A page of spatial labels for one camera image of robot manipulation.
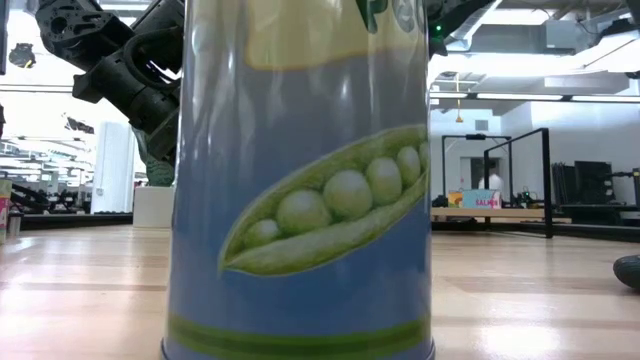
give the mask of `pea pod illustration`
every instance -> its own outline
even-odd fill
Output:
[[[292,275],[367,246],[424,197],[426,140],[424,125],[385,130],[283,178],[235,221],[220,271]]]

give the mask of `green stripe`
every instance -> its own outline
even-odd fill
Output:
[[[408,350],[430,338],[427,318],[342,336],[274,336],[204,327],[175,315],[169,335],[193,351],[230,360],[370,359]]]

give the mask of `blue label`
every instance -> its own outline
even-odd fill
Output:
[[[313,38],[282,9],[257,16],[274,1],[191,9],[208,32],[187,53],[166,356],[424,360],[424,36],[393,11],[371,34],[359,2],[284,0],[333,21]]]

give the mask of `white wall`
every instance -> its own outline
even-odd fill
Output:
[[[636,95],[638,84],[620,95]],[[575,161],[611,162],[613,171],[640,167],[640,106],[637,104],[524,104],[502,117],[503,134],[519,135],[550,129],[551,163]],[[542,159],[539,136],[514,145],[514,187],[528,186],[542,195]],[[618,201],[635,203],[630,178],[614,179]]]
[[[500,117],[493,116],[492,110],[476,109],[462,110],[461,117],[464,122],[456,123],[457,110],[451,110],[443,114],[439,110],[431,111],[430,119],[430,145],[431,145],[431,197],[442,195],[442,135],[467,135],[477,134],[475,130],[476,120],[489,120],[489,131],[483,131],[486,135],[500,135]],[[447,147],[454,144],[455,139],[447,139]],[[468,158],[482,157],[484,150],[495,143],[487,141],[466,141],[460,139],[449,147],[447,151],[447,192],[460,188],[471,188],[470,174],[461,173],[461,161],[469,163]],[[491,154],[495,157],[505,157],[504,152],[496,151]]]
[[[502,135],[517,137],[534,130],[532,103],[525,103],[511,110],[501,118]],[[512,145],[513,193],[527,187],[542,197],[542,141],[540,135],[516,141]],[[505,184],[508,177],[503,176]]]

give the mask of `wooden floor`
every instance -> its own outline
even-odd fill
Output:
[[[612,262],[634,244],[434,236],[438,359],[639,359],[640,295]],[[23,233],[0,246],[0,359],[158,359],[169,233]]]

